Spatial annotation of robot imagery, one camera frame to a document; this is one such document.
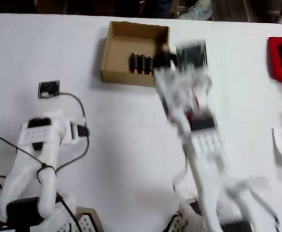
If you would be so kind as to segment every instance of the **shoe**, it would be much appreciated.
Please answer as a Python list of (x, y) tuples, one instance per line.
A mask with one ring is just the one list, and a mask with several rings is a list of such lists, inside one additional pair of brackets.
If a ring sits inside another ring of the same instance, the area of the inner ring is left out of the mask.
[(211, 18), (213, 14), (213, 5), (212, 1), (209, 4), (207, 9), (204, 9), (204, 6), (200, 3), (199, 0), (194, 6), (190, 7), (188, 11), (181, 15), (179, 19), (187, 19), (187, 20), (208, 20)]

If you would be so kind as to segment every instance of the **black cable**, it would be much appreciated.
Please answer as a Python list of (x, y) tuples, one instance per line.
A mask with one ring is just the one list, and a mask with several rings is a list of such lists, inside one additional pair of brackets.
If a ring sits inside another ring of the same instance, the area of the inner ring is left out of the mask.
[(4, 139), (4, 138), (2, 138), (2, 137), (0, 137), (0, 140), (4, 141), (5, 143), (9, 144), (10, 146), (14, 147), (15, 149), (24, 152), (25, 154), (27, 154), (27, 155), (29, 155), (30, 157), (32, 157), (34, 160), (38, 161), (40, 164), (43, 164), (39, 159), (37, 159), (36, 157), (34, 157), (32, 154), (30, 154), (30, 153), (28, 153), (27, 151), (25, 151), (25, 150), (19, 148), (19, 147), (16, 146), (16, 145), (10, 143), (8, 140), (6, 140), (6, 139)]
[[(63, 93), (59, 93), (59, 95), (71, 96), (71, 97), (75, 98), (75, 99), (78, 101), (78, 103), (79, 103), (79, 105), (80, 105), (80, 107), (81, 107), (81, 110), (82, 110), (82, 115), (83, 115), (84, 120), (85, 120), (84, 126), (87, 128), (87, 119), (86, 119), (85, 110), (84, 110), (84, 107), (83, 107), (83, 104), (82, 104), (81, 100), (80, 100), (78, 97), (76, 97), (75, 95), (73, 95), (72, 93), (64, 93), (64, 92), (63, 92)], [(64, 168), (64, 167), (68, 166), (69, 164), (72, 164), (72, 163), (76, 162), (77, 160), (83, 158), (83, 157), (87, 154), (88, 148), (89, 148), (89, 136), (86, 137), (86, 148), (85, 148), (85, 151), (82, 153), (82, 155), (80, 155), (80, 156), (77, 157), (77, 158), (74, 158), (73, 160), (71, 160), (71, 161), (69, 161), (69, 162), (67, 162), (67, 163), (64, 163), (64, 164), (61, 165), (61, 166), (59, 166), (59, 167), (56, 169), (56, 172), (58, 172), (59, 170), (61, 170), (61, 169)]]
[(63, 206), (65, 207), (65, 209), (68, 211), (68, 213), (70, 214), (70, 216), (72, 217), (74, 223), (76, 224), (76, 226), (78, 227), (78, 230), (80, 232), (82, 232), (81, 226), (77, 220), (77, 218), (73, 215), (72, 211), (69, 209), (68, 205), (66, 204), (66, 202), (64, 201), (63, 197), (57, 192), (56, 196), (58, 197), (59, 201), (63, 204)]

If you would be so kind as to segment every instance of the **white table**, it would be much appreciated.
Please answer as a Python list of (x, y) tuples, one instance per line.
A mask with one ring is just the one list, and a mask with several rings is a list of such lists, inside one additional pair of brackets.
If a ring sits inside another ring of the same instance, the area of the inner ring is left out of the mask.
[[(282, 36), (282, 26), (274, 24), (0, 14), (0, 135), (16, 143), (20, 125), (48, 110), (80, 118), (69, 97), (37, 99), (40, 81), (60, 80), (85, 105), (91, 144), (58, 173), (59, 190), (95, 208), (106, 232), (162, 231), (182, 200), (171, 183), (184, 156), (153, 88), (100, 81), (109, 22), (122, 20), (169, 26), (170, 44), (206, 40), (226, 159), (240, 176), (275, 180), (271, 127), (282, 126), (282, 86), (269, 78), (267, 37)], [(59, 162), (82, 150), (61, 150)], [(0, 141), (0, 174), (14, 158)], [(282, 180), (271, 183), (282, 222)], [(182, 186), (195, 188), (191, 174)], [(34, 182), (24, 195), (38, 191)]]

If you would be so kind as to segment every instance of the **floor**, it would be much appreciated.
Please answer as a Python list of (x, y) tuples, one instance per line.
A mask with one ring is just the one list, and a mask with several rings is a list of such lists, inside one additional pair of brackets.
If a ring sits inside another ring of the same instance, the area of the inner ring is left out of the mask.
[[(182, 14), (193, 4), (180, 0)], [(274, 23), (280, 13), (282, 0), (213, 0), (213, 21)]]

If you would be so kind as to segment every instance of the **black battery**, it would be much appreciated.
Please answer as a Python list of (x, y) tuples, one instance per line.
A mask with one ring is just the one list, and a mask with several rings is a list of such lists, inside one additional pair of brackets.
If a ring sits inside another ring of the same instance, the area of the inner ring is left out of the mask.
[(138, 73), (138, 60), (139, 60), (138, 54), (132, 53), (130, 58), (129, 58), (129, 70), (132, 73), (135, 73), (135, 74)]
[(139, 56), (139, 73), (140, 74), (145, 74), (145, 62), (146, 62), (146, 56), (145, 55), (141, 55)]

